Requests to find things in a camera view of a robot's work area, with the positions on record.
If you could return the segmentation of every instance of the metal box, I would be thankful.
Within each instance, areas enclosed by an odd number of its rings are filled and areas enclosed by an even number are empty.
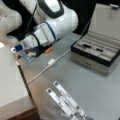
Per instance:
[[[120,60],[120,9],[96,5],[88,33],[71,47],[71,57],[108,75]]]

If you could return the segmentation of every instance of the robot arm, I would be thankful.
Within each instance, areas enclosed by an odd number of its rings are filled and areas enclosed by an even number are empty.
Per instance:
[[[77,14],[59,0],[38,0],[37,11],[44,18],[44,22],[39,24],[35,31],[17,46],[13,47],[13,53],[51,45],[74,31],[78,26]]]

